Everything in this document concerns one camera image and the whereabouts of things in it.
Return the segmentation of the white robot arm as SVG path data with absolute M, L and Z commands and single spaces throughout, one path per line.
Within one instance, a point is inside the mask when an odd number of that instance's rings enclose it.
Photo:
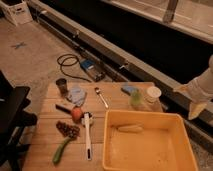
M 208 65 L 209 67 L 201 75 L 173 89 L 174 92 L 186 92 L 190 96 L 189 120 L 197 118 L 207 103 L 213 99 L 213 54 Z

